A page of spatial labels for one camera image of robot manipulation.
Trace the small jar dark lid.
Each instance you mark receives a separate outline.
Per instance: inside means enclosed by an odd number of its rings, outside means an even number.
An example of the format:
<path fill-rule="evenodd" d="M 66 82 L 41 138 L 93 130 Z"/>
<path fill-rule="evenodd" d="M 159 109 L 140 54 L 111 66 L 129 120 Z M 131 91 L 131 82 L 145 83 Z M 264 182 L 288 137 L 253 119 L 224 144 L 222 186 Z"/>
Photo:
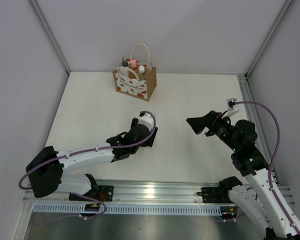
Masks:
<path fill-rule="evenodd" d="M 126 76 L 126 77 L 129 77 L 129 63 L 127 61 L 122 61 L 121 63 L 121 69 L 120 69 L 120 72 L 122 75 Z"/>

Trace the orange bottle pink cap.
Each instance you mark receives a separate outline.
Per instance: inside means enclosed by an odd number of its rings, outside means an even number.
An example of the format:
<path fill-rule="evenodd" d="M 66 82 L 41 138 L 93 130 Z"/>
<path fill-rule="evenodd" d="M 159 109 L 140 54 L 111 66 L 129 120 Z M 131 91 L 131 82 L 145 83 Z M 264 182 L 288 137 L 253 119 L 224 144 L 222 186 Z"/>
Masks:
<path fill-rule="evenodd" d="M 137 61 L 135 59 L 130 60 L 129 69 L 131 69 L 133 71 L 133 73 L 129 72 L 129 78 L 136 79 L 136 75 L 138 74 L 139 67 L 138 67 Z"/>

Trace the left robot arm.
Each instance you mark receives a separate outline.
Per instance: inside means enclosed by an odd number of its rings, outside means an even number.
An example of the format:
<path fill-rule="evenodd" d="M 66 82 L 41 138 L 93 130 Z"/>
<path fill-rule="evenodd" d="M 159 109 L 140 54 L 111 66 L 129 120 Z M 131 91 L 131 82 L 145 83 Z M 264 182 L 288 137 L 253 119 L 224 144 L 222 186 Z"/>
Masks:
<path fill-rule="evenodd" d="M 99 191 L 95 178 L 89 174 L 73 172 L 96 164 L 111 164 L 134 155 L 139 148 L 152 147 L 157 133 L 156 119 L 148 112 L 133 118 L 130 130 L 108 138 L 89 149 L 57 151 L 53 146 L 44 147 L 25 168 L 19 188 L 31 190 L 36 198 L 47 197 L 54 192 L 68 192 L 69 199 L 94 200 Z"/>

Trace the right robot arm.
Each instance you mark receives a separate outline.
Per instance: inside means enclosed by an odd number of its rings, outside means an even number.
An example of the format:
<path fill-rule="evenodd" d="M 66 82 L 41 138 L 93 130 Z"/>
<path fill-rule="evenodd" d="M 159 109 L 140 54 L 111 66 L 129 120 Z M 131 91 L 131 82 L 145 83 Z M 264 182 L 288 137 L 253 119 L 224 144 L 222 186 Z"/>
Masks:
<path fill-rule="evenodd" d="M 300 240 L 300 220 L 278 189 L 270 166 L 256 147 L 255 124 L 241 119 L 231 125 L 228 116 L 214 110 L 186 121 L 195 134 L 208 129 L 206 137 L 217 136 L 233 151 L 233 165 L 258 197 L 252 198 L 242 182 L 231 176 L 219 182 L 218 198 L 236 204 L 264 232 L 266 240 Z"/>

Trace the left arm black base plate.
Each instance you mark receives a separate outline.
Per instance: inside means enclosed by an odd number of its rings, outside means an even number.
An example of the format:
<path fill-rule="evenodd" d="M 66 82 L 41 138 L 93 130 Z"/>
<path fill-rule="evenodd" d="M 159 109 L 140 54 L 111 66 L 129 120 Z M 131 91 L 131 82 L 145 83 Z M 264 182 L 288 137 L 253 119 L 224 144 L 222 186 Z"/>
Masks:
<path fill-rule="evenodd" d="M 113 185 L 99 185 L 98 190 L 91 189 L 87 193 L 83 194 L 84 197 L 97 199 L 102 202 L 111 202 L 114 195 Z M 88 201 L 88 199 L 78 196 L 74 193 L 69 194 L 70 201 Z"/>

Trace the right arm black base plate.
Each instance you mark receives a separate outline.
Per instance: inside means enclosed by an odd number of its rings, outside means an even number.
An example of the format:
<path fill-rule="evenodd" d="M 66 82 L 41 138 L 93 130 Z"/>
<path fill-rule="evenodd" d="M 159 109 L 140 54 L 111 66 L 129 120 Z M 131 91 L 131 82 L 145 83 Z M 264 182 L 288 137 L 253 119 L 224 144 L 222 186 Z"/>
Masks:
<path fill-rule="evenodd" d="M 197 196 L 202 198 L 205 204 L 232 204 L 228 193 L 220 190 L 219 187 L 202 187 L 200 191 L 196 192 Z"/>

